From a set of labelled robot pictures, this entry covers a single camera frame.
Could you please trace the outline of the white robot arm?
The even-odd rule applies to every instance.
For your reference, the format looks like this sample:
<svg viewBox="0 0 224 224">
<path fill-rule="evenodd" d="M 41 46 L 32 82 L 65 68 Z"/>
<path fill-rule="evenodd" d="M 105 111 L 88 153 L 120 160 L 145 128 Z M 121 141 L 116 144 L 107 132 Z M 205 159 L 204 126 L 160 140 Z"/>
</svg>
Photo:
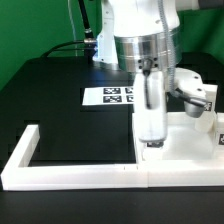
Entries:
<svg viewBox="0 0 224 224">
<path fill-rule="evenodd" d="M 224 0 L 101 0 L 102 31 L 93 60 L 135 76 L 136 136 L 144 142 L 167 138 L 166 95 L 184 102 L 188 116 L 198 118 L 207 104 L 198 74 L 178 69 L 177 13 L 224 8 Z"/>
</svg>

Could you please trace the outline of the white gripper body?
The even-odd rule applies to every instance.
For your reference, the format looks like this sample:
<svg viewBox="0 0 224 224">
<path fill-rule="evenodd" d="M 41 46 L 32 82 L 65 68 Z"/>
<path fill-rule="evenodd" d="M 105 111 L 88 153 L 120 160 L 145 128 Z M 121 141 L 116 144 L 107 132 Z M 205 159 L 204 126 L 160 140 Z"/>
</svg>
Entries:
<svg viewBox="0 0 224 224">
<path fill-rule="evenodd" d="M 137 74 L 133 92 L 136 138 L 144 143 L 164 141 L 167 137 L 167 110 L 163 73 Z"/>
</svg>

